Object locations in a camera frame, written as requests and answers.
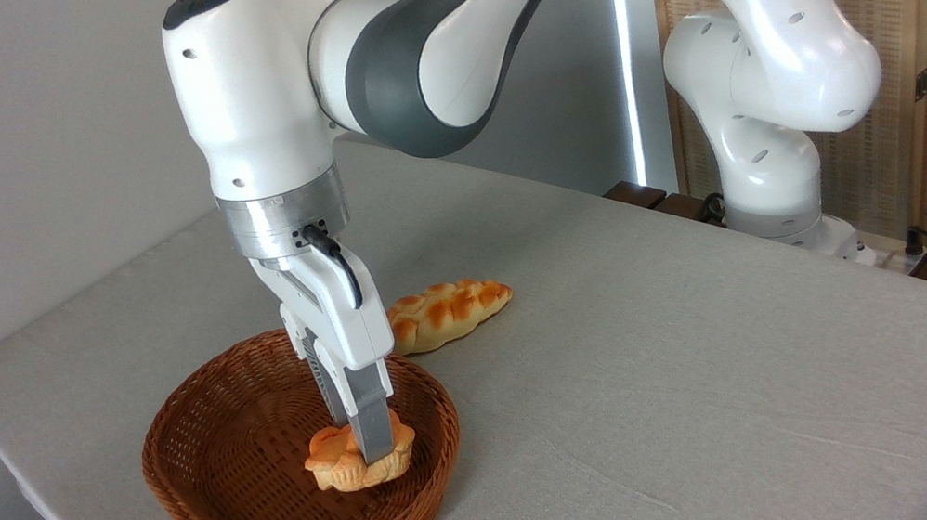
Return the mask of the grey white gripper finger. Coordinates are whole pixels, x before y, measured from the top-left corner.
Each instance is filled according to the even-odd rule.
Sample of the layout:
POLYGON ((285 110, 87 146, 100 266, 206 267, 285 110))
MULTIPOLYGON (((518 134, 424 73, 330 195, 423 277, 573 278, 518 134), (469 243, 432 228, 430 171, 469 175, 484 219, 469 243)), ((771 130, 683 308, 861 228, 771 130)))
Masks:
POLYGON ((394 432, 388 397, 390 377, 384 360, 362 369, 344 365, 322 340, 310 341, 318 388, 338 427, 353 430, 364 461, 371 465, 391 453, 394 432))
POLYGON ((317 354, 316 342, 318 337, 316 333, 301 325, 287 327, 286 331, 290 333, 295 353, 299 356, 299 359, 306 361, 309 370, 313 372, 313 377, 334 420, 334 425, 338 428, 345 427, 349 423, 348 414, 345 405, 343 405, 340 391, 338 391, 337 381, 333 378, 331 368, 328 368, 328 365, 317 354))

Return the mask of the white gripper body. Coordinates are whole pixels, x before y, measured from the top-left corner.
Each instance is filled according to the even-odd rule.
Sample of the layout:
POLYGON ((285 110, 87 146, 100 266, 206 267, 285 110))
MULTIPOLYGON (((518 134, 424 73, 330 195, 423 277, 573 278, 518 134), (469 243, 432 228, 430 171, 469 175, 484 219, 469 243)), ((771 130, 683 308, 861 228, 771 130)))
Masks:
POLYGON ((349 272, 316 249, 250 264, 299 327, 351 370, 363 369, 392 352, 394 337, 370 270, 346 247, 339 255, 349 272))

